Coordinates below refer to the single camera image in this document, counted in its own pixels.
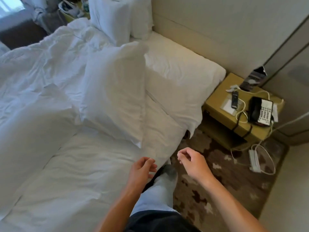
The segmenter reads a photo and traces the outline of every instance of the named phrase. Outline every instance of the carpet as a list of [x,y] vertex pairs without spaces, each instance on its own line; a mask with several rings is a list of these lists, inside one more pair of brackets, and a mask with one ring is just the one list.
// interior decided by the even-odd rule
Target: carpet
[[[174,209],[203,232],[229,231],[205,190],[191,179],[184,167],[179,164],[177,152],[186,147],[200,152],[214,176],[256,218],[261,214],[276,175],[250,171],[248,151],[233,152],[236,159],[234,161],[230,151],[203,133],[200,127],[196,129],[191,139],[181,141],[171,157],[172,164],[178,172],[178,182],[174,191]],[[262,145],[272,156],[276,168],[279,168],[288,150],[287,147],[272,138],[265,140]],[[259,156],[261,169],[271,173],[273,164],[269,157],[262,150],[258,152],[261,153]]]

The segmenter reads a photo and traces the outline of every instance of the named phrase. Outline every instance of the leg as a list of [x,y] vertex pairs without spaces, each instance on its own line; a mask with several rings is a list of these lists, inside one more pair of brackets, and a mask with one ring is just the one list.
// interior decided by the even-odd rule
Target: leg
[[162,174],[156,178],[137,201],[131,215],[146,210],[173,211],[173,192],[177,183],[177,171],[170,164],[164,165]]

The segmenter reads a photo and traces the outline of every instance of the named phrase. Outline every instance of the telephone handset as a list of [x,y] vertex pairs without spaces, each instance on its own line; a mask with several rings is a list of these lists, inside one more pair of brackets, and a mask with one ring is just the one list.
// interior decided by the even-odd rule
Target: telephone handset
[[248,121],[261,127],[269,127],[272,117],[272,105],[272,101],[252,97],[249,102]]

